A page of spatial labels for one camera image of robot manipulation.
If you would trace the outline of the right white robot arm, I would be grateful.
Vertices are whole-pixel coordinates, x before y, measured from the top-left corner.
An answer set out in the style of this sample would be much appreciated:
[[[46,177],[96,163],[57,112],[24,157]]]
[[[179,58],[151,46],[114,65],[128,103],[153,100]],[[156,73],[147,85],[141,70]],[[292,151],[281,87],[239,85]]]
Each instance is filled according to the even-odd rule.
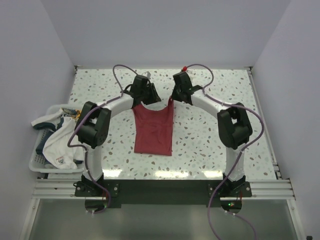
[[[186,71],[173,75],[173,100],[198,107],[217,119],[218,135],[226,147],[226,167],[223,173],[223,192],[235,196],[246,181],[243,147],[249,142],[253,129],[242,103],[225,103],[211,99],[203,93],[203,87],[192,85],[191,76]]]

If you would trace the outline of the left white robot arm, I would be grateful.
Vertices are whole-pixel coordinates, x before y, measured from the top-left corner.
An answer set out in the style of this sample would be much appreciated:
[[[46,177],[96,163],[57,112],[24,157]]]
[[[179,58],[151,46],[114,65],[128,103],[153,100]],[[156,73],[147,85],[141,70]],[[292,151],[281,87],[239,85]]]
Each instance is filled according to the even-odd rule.
[[[99,196],[104,190],[101,182],[103,169],[101,164],[102,145],[108,137],[112,117],[130,110],[140,103],[150,105],[161,101],[155,84],[143,75],[136,75],[133,83],[122,89],[120,96],[104,103],[88,101],[83,105],[72,138],[77,137],[79,144],[69,147],[81,147],[84,150],[84,171],[87,179],[86,191]]]

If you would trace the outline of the red tank top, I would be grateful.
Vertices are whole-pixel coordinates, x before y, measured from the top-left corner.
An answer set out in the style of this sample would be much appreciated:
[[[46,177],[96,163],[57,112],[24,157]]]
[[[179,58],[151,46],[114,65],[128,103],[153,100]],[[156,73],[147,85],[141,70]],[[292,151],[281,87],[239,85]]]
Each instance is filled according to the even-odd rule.
[[[174,101],[170,97],[161,110],[150,110],[142,104],[133,109],[135,120],[134,152],[171,156],[173,142]]]

